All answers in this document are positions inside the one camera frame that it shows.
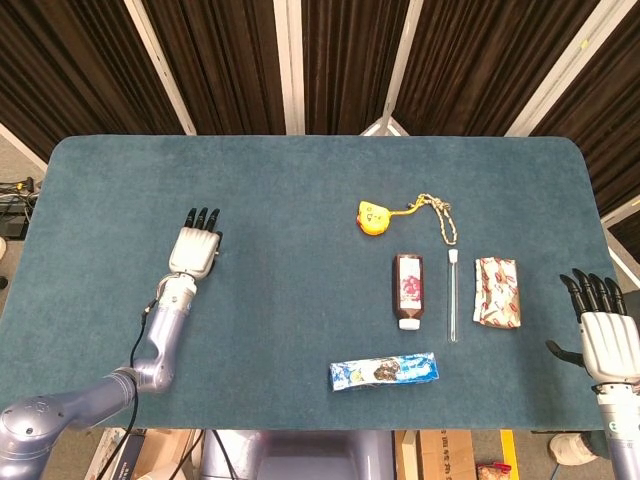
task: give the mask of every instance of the table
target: table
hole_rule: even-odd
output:
[[[421,192],[452,203],[459,231],[453,346],[434,212],[395,218],[377,238],[355,223],[360,200],[401,209]],[[0,404],[83,387],[126,362],[192,206],[222,210],[222,254],[199,285],[174,384],[141,398],[139,426],[599,427],[587,374],[544,345],[580,349],[558,274],[613,275],[584,160],[562,138],[66,139],[0,323]],[[424,256],[417,332],[392,312],[398,252]],[[493,255],[518,262],[517,330],[471,321],[473,260]],[[330,362],[425,351],[434,383],[331,391]]]

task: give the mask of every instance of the brown bottle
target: brown bottle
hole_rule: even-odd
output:
[[[424,313],[422,257],[401,253],[393,258],[393,311],[402,330],[418,330]]]

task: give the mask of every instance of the patterned paper package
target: patterned paper package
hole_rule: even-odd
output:
[[[504,463],[478,465],[478,480],[510,480],[511,466]]]
[[[515,260],[476,260],[476,301],[473,321],[497,328],[520,326],[520,293]]]

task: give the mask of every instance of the black cable on floor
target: black cable on floor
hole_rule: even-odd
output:
[[[551,472],[551,480],[556,480],[556,477],[558,476],[559,468],[560,468],[560,464],[556,463],[556,467],[553,469],[553,472]]]
[[[229,475],[231,476],[231,480],[238,480],[238,474],[236,473],[235,468],[233,468],[233,464],[229,459],[229,454],[227,453],[227,449],[224,448],[224,443],[222,443],[222,439],[220,438],[218,431],[211,430],[211,433],[213,433],[213,436],[216,437],[216,440],[218,441],[218,445],[220,445],[220,450],[222,450],[222,455],[224,455],[224,460],[225,462],[227,462],[227,468],[229,469]]]
[[[202,440],[202,437],[204,437],[204,430],[200,431],[200,435],[198,435],[198,438],[196,439],[196,441],[193,442],[193,445],[191,445],[191,448],[189,450],[187,450],[187,452],[182,456],[182,458],[180,459],[180,463],[178,464],[176,469],[173,471],[173,473],[169,477],[169,480],[174,480],[176,478],[176,475],[178,475],[178,472],[180,472],[180,470],[182,469],[182,466],[184,465],[184,462],[186,462],[187,458],[189,458],[191,456],[191,453],[193,453],[195,448],[198,446],[198,444]]]

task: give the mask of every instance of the cardboard box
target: cardboard box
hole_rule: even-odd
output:
[[[96,480],[100,471],[107,463],[107,460],[116,449],[118,442],[124,435],[124,428],[105,428],[104,432],[102,432],[102,437],[100,438],[100,443],[98,444],[98,448],[96,448],[96,452],[93,455],[93,460],[91,460],[91,465],[89,465],[89,469],[87,470],[87,474],[84,477],[84,480]],[[110,478],[111,473],[115,469],[114,462],[111,464],[111,467],[107,470],[104,478]]]
[[[418,459],[418,431],[397,430],[393,432],[396,480],[420,480]]]
[[[136,466],[143,444],[144,433],[131,433],[127,437],[124,446],[120,450],[111,480],[131,480],[133,478],[133,469]]]
[[[420,430],[422,480],[476,480],[470,430]]]
[[[191,446],[197,430],[150,429],[138,457],[133,478],[160,469],[169,463],[180,463],[180,459]]]

